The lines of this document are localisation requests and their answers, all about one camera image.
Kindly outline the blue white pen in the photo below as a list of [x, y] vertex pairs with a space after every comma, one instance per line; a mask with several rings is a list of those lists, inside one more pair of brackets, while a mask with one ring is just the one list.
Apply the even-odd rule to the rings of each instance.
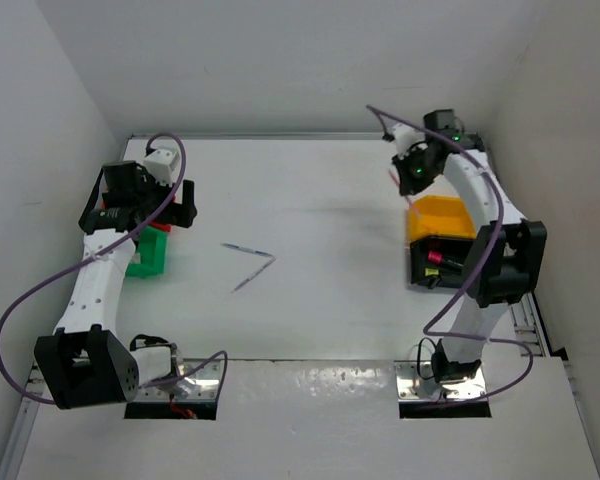
[[221, 246], [224, 248], [238, 251], [238, 252], [247, 253], [247, 254], [251, 254], [251, 255], [257, 255], [257, 256], [261, 256], [261, 257], [265, 257], [265, 258], [273, 258], [274, 257], [273, 254], [270, 254], [268, 252], [264, 252], [264, 251], [249, 248], [249, 247], [239, 246], [236, 244], [221, 243]]

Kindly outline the pink highlighter marker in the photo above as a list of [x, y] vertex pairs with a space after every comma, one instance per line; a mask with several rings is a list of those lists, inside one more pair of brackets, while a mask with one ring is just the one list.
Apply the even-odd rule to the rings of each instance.
[[429, 262], [436, 264], [436, 265], [441, 265], [444, 266], [445, 268], [449, 268], [449, 269], [459, 269], [461, 270], [463, 268], [463, 262], [450, 257], [448, 255], [444, 255], [440, 252], [435, 252], [435, 251], [429, 251], [427, 254], [427, 259]]

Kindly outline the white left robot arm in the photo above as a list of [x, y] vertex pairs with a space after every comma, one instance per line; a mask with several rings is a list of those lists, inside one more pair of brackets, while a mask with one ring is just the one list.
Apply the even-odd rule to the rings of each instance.
[[152, 340], [126, 347], [116, 335], [126, 271], [136, 252], [136, 227], [157, 214], [161, 224], [189, 228], [197, 215], [195, 184], [182, 183], [182, 200], [137, 162], [105, 165], [78, 224], [83, 259], [69, 303], [34, 357], [62, 410], [128, 403], [140, 388], [175, 372], [173, 343]]

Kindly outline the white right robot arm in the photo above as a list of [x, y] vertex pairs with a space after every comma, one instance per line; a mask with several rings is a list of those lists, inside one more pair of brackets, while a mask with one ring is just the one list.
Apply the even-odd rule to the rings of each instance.
[[435, 382], [472, 377], [507, 308], [535, 289], [547, 229], [509, 200], [480, 139], [458, 129], [453, 111], [433, 111], [423, 126], [397, 121], [385, 137], [396, 148], [392, 163], [401, 195], [419, 194], [442, 176], [459, 195], [474, 227], [462, 284], [449, 302], [459, 307], [452, 327], [437, 332], [428, 323], [423, 329], [438, 340], [431, 357]]

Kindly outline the orange pen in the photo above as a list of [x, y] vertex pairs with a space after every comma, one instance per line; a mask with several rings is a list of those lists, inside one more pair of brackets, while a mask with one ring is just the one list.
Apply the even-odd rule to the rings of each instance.
[[396, 188], [398, 190], [398, 194], [406, 201], [409, 212], [412, 213], [417, 219], [420, 219], [421, 214], [420, 214], [420, 211], [417, 209], [414, 201], [408, 195], [404, 195], [401, 192], [401, 184], [400, 184], [400, 180], [399, 180], [399, 177], [397, 176], [397, 174], [391, 169], [388, 170], [388, 174], [389, 174], [392, 182], [396, 186]]

